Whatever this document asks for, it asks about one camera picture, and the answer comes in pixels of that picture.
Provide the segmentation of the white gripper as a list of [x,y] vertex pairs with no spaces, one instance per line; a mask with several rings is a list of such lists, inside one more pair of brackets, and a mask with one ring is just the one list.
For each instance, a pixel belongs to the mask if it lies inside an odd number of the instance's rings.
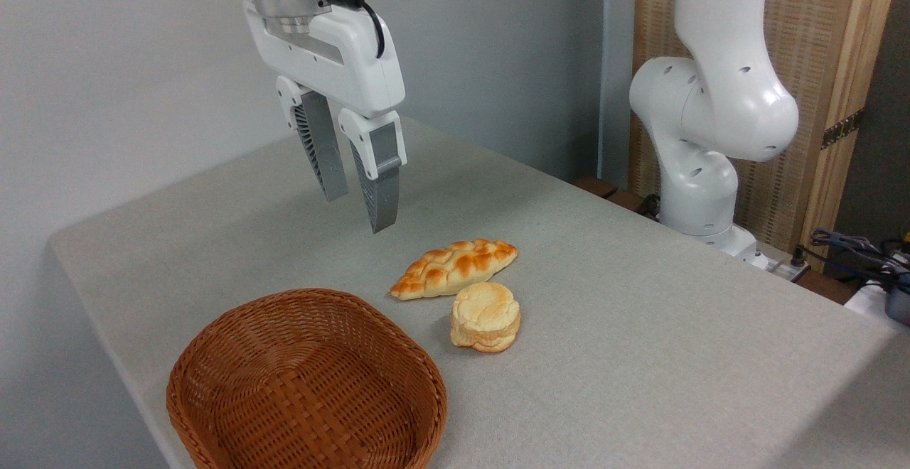
[[361,0],[242,2],[260,57],[282,75],[277,94],[287,126],[298,133],[327,201],[348,194],[328,98],[344,106],[339,128],[350,139],[371,229],[389,228],[407,164],[400,116],[391,112],[405,87],[389,28]]

